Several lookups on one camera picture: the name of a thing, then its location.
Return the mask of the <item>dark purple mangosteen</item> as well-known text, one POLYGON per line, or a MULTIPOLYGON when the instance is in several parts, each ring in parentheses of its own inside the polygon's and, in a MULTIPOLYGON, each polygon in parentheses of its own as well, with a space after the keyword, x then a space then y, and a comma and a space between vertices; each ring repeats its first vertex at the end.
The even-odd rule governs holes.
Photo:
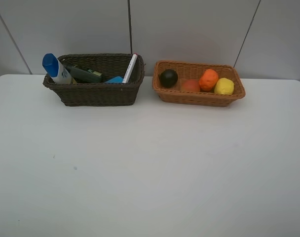
POLYGON ((159 81, 163 87, 171 88, 177 83, 178 74, 172 69, 167 69, 159 75, 159 81))

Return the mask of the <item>white pink-capped marker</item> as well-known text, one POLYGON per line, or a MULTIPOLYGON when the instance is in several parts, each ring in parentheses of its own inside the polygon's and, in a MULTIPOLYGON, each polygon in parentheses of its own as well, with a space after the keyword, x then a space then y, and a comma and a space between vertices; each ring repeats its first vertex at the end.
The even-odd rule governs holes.
POLYGON ((131 60, 129 62, 129 65, 127 67, 126 73, 124 75, 124 78, 122 80, 122 83, 128 83, 132 74, 132 71, 134 69, 136 60, 137 60, 138 55, 137 54, 133 54, 131 57, 131 60))

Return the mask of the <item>red orange peach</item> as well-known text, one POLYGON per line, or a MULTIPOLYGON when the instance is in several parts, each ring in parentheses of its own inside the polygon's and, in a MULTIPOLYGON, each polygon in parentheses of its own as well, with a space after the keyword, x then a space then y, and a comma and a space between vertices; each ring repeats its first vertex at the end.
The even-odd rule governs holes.
POLYGON ((200 92, 199 81, 195 79, 185 80, 181 85, 181 91, 185 92, 200 92))

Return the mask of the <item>blue whiteboard eraser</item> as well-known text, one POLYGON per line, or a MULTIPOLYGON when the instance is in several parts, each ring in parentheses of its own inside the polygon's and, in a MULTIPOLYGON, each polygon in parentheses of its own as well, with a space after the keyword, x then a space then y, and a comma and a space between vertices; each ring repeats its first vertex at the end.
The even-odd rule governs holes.
POLYGON ((106 80, 104 83, 122 83, 122 82, 123 82, 123 78, 120 76, 116 76, 114 78, 106 80))

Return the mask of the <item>orange tangerine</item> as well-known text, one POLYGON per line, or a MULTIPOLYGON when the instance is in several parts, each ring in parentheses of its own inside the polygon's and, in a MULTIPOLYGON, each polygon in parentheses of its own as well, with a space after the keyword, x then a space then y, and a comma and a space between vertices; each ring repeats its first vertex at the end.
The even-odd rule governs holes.
POLYGON ((219 76, 216 71, 207 69, 199 79, 199 85, 203 91, 211 91, 219 80, 219 76))

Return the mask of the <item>yellow lemon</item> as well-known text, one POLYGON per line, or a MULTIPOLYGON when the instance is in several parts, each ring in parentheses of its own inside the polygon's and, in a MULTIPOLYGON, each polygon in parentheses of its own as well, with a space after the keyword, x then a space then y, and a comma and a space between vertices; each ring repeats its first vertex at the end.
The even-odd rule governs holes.
POLYGON ((220 78, 214 88, 215 94, 232 95, 234 92, 234 83, 227 78, 220 78))

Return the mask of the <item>dark green rectangular bottle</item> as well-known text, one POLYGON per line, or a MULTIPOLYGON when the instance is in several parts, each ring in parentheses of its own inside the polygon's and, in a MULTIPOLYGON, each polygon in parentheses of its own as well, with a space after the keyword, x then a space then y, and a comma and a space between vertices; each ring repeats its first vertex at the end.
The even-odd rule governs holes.
POLYGON ((70 75, 80 83, 101 83, 103 75, 97 71, 87 70, 79 65, 73 65, 67 62, 62 63, 70 75))

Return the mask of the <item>white blue-capped shampoo bottle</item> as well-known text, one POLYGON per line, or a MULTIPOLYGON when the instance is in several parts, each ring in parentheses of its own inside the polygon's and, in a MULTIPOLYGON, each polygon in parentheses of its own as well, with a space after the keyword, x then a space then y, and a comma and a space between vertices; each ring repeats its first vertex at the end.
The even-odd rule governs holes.
POLYGON ((42 66, 56 84, 71 84, 73 82, 70 73, 52 53, 44 55, 42 66))

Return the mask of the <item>orange wicker basket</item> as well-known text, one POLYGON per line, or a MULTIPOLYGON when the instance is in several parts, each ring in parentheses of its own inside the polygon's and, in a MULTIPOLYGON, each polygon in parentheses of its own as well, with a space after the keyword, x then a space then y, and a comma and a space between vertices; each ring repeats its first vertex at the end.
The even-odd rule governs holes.
POLYGON ((232 102, 245 97, 246 92, 242 81, 230 65, 189 63, 182 61, 160 60, 154 66, 152 87, 160 99, 168 103, 193 104, 213 107, 226 107, 232 102), (178 74, 177 83, 171 88, 165 88, 159 81, 159 75, 172 69, 178 74), (210 92, 186 92, 181 90, 181 85, 187 79, 199 80, 207 69, 213 69, 220 78, 227 78, 233 81, 234 91, 232 95, 219 95, 210 92))

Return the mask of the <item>dark brown wicker basket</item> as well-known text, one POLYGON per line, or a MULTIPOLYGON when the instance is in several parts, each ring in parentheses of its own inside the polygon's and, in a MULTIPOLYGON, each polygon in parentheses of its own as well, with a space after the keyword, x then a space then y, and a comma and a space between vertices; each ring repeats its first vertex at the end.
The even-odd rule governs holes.
POLYGON ((58 57, 58 60, 61 62, 101 73, 104 77, 102 82, 85 83, 83 80, 78 79, 77 84, 56 84, 49 75, 46 75, 43 85, 55 92, 61 101, 70 107, 132 105, 136 100, 139 87, 145 75, 145 64, 141 55, 137 56, 127 83, 106 82, 116 76, 124 77, 131 58, 131 54, 124 53, 62 55, 58 57))

